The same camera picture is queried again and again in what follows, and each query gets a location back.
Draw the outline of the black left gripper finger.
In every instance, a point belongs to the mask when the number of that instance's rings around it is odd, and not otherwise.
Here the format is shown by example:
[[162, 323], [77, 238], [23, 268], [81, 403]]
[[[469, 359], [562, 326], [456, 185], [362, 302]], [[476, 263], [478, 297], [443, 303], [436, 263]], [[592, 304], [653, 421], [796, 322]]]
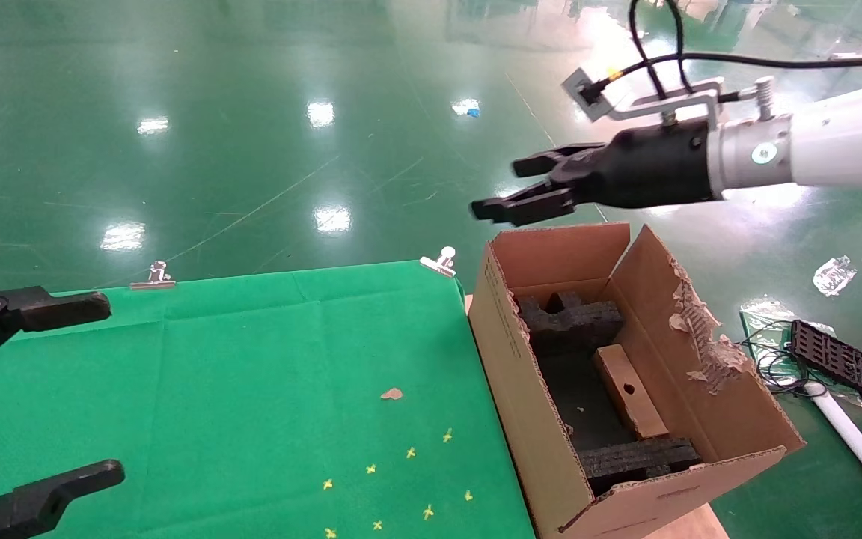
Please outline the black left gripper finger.
[[119, 460], [102, 460], [0, 495], [0, 538], [33, 538], [57, 528], [75, 499], [116, 487], [124, 481]]
[[43, 287], [0, 290], [0, 347], [18, 333], [41, 333], [107, 320], [108, 297], [99, 291], [52, 296]]

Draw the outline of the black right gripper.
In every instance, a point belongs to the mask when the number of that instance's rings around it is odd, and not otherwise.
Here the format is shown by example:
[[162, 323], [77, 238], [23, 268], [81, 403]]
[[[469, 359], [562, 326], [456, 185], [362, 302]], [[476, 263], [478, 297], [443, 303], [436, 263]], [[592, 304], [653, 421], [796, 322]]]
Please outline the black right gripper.
[[714, 201], [705, 120], [670, 127], [630, 127], [607, 144], [564, 144], [512, 163], [517, 177], [548, 175], [506, 195], [470, 202], [478, 221], [538, 224], [575, 212], [578, 204], [623, 209]]

